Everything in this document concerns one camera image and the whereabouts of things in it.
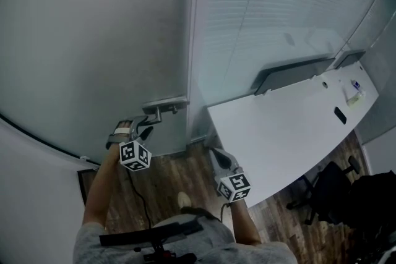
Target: office chair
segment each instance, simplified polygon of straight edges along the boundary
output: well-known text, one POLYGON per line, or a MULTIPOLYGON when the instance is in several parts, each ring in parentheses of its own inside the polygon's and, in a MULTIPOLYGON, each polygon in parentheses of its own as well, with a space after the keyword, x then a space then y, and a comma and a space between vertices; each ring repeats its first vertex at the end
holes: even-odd
POLYGON ((305 175, 298 180, 303 180, 311 196, 301 202, 288 203, 286 208, 289 210, 301 206, 310 205, 312 208, 311 216, 305 224, 311 225, 315 214, 319 215, 319 221, 338 224, 342 222, 345 214, 346 199, 351 187, 351 182, 347 178, 349 172, 360 172, 359 162, 353 156, 348 159, 350 167, 342 170, 334 162, 330 162, 323 171, 318 174, 317 182, 312 185, 305 175))

